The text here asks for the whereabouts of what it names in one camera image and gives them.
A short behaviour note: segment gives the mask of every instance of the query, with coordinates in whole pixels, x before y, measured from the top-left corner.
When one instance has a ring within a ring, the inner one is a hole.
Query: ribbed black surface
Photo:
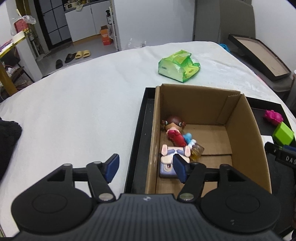
[[[55,236],[37,236],[23,232],[14,240],[279,241],[281,239],[271,231],[253,236],[226,233],[207,223],[194,205],[179,203],[171,194],[148,196],[123,194],[114,203],[101,204],[85,224],[73,231]]]

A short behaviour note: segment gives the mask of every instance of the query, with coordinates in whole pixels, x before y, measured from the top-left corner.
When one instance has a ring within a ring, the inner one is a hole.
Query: black fluffy cloth
[[[0,181],[9,165],[15,144],[22,133],[15,121],[4,121],[0,117]]]

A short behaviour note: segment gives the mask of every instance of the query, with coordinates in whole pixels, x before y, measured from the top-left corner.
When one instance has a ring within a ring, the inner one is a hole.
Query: white bed sheet
[[[116,196],[124,191],[145,87],[182,84],[157,73],[159,60],[181,49],[201,64],[200,72],[185,84],[240,90],[249,97],[280,103],[296,130],[295,118],[280,98],[216,43],[144,47],[70,66],[0,104],[0,116],[23,128],[0,186],[0,224],[8,237],[18,232],[10,212],[13,199],[63,163],[85,167],[118,153],[120,166],[110,187]]]

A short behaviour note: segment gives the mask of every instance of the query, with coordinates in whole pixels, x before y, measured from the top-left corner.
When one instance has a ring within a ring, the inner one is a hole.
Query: orange box
[[[103,45],[110,45],[112,43],[108,34],[107,25],[101,27],[100,34],[102,36]]]

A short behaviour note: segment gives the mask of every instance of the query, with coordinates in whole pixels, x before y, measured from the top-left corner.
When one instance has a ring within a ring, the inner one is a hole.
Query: green tissue pack
[[[200,64],[191,53],[180,50],[158,63],[158,73],[180,82],[186,82],[200,70]]]

